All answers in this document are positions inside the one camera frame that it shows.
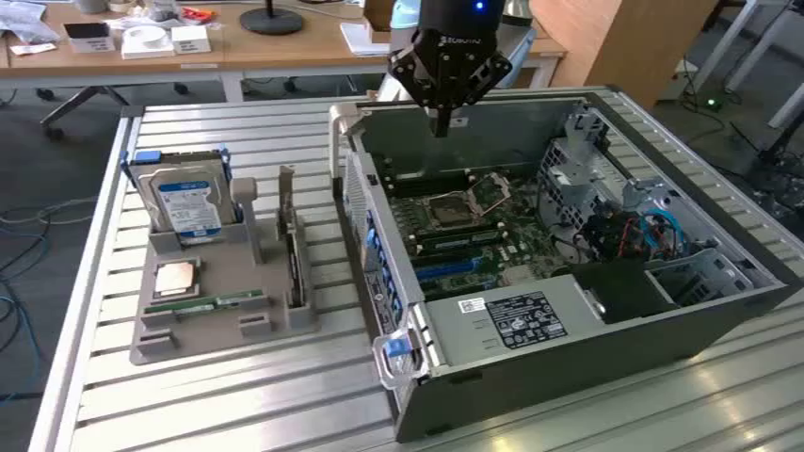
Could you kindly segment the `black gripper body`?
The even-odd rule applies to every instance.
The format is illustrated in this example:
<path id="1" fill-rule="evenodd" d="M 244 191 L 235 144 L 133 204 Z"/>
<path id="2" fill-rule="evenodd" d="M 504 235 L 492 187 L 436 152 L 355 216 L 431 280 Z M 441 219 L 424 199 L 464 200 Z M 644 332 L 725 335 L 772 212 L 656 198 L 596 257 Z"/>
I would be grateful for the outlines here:
<path id="1" fill-rule="evenodd" d="M 413 40 L 429 74 L 439 80 L 440 99 L 449 108 L 449 78 L 468 56 L 497 50 L 501 1 L 423 1 Z"/>

